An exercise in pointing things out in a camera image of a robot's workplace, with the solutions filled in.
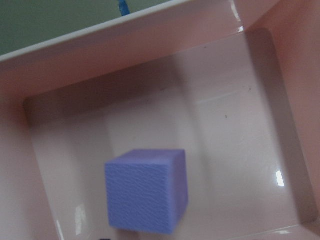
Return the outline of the pink plastic bin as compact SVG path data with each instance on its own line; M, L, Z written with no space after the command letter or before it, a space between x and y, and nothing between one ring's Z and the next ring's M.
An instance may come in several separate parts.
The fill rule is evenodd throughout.
M3 240L317 240L320 3L172 0L0 57ZM104 164L184 149L173 234L109 225Z

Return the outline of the purple foam cube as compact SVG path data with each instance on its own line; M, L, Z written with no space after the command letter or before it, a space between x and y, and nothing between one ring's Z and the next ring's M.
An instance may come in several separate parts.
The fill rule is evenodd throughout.
M183 149L135 149L105 163L108 221L121 230L172 234L189 202Z

